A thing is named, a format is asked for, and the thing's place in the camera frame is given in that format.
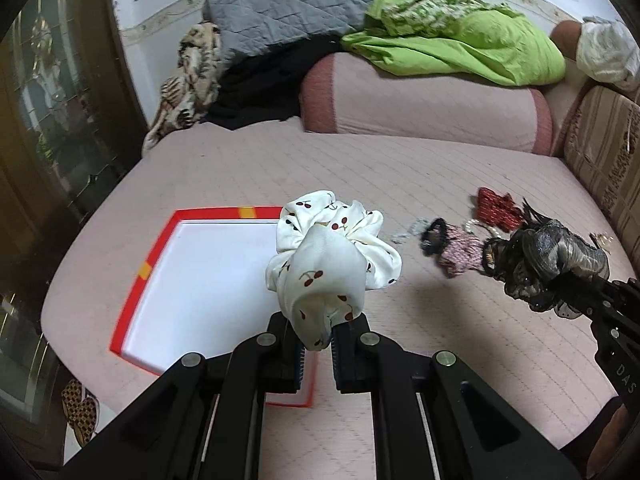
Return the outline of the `right hand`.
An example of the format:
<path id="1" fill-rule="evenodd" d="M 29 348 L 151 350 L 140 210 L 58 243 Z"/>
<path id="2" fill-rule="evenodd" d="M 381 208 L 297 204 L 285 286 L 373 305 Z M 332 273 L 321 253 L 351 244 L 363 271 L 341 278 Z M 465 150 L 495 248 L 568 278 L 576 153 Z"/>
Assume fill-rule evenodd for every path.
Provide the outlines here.
<path id="1" fill-rule="evenodd" d="M 586 478 L 591 479 L 596 474 L 604 471 L 604 468 L 614 456 L 616 450 L 624 440 L 631 425 L 631 417 L 621 405 L 612 415 L 611 420 L 604 427 L 600 438 L 597 440 L 587 462 Z"/>

